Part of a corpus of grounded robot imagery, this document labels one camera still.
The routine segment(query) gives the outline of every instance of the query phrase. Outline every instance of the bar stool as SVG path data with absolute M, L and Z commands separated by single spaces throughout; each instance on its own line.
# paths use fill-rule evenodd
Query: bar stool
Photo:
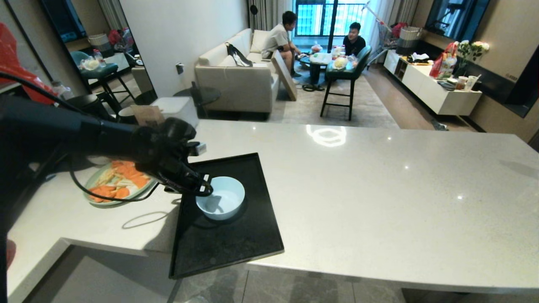
M 71 52 L 70 54 L 71 54 L 71 58 L 73 58 L 73 61 L 75 61 L 75 64 L 77 66 L 80 64 L 80 62 L 83 59 L 88 59 L 90 57 L 90 56 L 88 56 L 88 54 L 83 53 L 81 51 Z M 81 73 L 82 77 L 85 78 L 86 80 L 96 79 L 99 82 L 99 84 L 103 87 L 105 92 L 109 93 L 116 100 L 116 102 L 118 102 L 118 100 L 116 99 L 116 96 L 114 96 L 114 94 L 128 93 L 129 96 L 125 97 L 123 100 L 118 102 L 120 104 L 122 102 L 124 102 L 129 97 L 131 97 L 131 98 L 133 98 L 133 100 L 135 100 L 135 97 L 133 97 L 133 94 L 131 94 L 131 91 L 129 91 L 129 89 L 127 88 L 126 84 L 123 82 L 122 78 L 117 73 L 117 71 L 118 71 L 118 64 L 116 64 L 116 63 L 107 63 L 107 65 L 104 66 L 104 67 L 98 67 L 98 68 L 96 68 L 96 69 L 94 69 L 92 71 L 81 70 L 80 73 Z M 112 89 L 108 86 L 107 80 L 105 79 L 107 76 L 109 76 L 111 74 L 113 74 L 120 81 L 120 83 L 122 83 L 123 88 L 126 89 L 125 91 L 116 91 L 116 92 L 112 91 Z
M 349 108 L 348 112 L 348 120 L 352 120 L 352 105 L 354 102 L 354 85 L 356 83 L 356 80 L 361 76 L 361 73 L 365 69 L 365 66 L 367 65 L 367 59 L 369 58 L 371 52 L 371 47 L 369 45 L 365 46 L 359 54 L 357 54 L 357 58 L 359 59 L 359 62 L 354 70 L 335 70 L 333 69 L 333 63 L 330 63 L 328 65 L 328 68 L 326 70 L 326 79 L 328 81 L 328 87 L 326 88 L 326 96 L 324 97 L 324 103 L 322 104 L 322 111 L 320 112 L 320 117 L 324 114 L 324 108 L 326 105 L 333 105 L 333 106 L 344 106 Z M 338 94 L 338 93 L 330 93 L 329 89 L 331 88 L 331 84 L 338 79 L 344 79 L 344 80 L 350 80 L 350 94 Z M 345 104 L 336 104 L 336 103 L 327 103 L 328 95 L 339 95 L 339 96 L 345 96 L 350 97 L 350 103 L 349 105 Z

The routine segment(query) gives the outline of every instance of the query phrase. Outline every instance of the curtain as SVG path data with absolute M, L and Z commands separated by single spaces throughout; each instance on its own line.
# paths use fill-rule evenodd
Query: curtain
M 254 30 L 269 31 L 281 23 L 282 13 L 292 11 L 292 0 L 248 0 L 249 24 Z M 253 6 L 258 11 L 252 13 Z
M 369 7 L 386 24 L 391 25 L 391 12 L 395 0 L 372 0 Z M 373 52 L 378 48 L 379 29 L 376 23 L 376 17 L 370 11 L 367 12 L 365 22 L 361 27 L 361 36 L 365 39 L 367 45 L 372 47 Z
M 120 0 L 99 0 L 99 5 L 111 29 L 121 30 L 127 27 L 127 20 L 123 14 Z
M 412 24 L 413 15 L 416 13 L 418 0 L 402 0 L 399 2 L 399 10 L 397 14 L 397 22 L 406 22 Z

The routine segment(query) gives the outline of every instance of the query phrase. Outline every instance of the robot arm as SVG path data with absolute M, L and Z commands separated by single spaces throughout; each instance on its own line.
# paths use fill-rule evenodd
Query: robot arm
M 208 196 L 209 176 L 196 172 L 188 156 L 205 145 L 189 142 L 195 129 L 185 121 L 168 118 L 158 129 L 139 127 L 45 106 L 14 97 L 0 98 L 0 138 L 21 146 L 28 140 L 57 144 L 60 152 L 108 156 L 133 161 L 139 171 L 164 184 L 168 191 Z

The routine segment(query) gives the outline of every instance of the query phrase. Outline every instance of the wooden floor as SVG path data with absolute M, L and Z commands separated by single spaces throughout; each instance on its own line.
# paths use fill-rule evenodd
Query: wooden floor
M 382 64 L 373 64 L 363 75 L 401 129 L 434 130 L 431 120 L 446 124 L 449 131 L 476 132 L 457 116 L 436 115 L 395 79 Z

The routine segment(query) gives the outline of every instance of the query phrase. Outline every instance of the black t-shirt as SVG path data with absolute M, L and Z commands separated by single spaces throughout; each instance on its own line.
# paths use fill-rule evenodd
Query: black t-shirt
M 358 36 L 354 43 L 350 43 L 350 40 L 348 40 L 348 36 L 344 36 L 342 44 L 344 44 L 346 56 L 349 56 L 351 54 L 357 56 L 357 54 L 359 54 L 361 50 L 365 47 L 365 39 Z

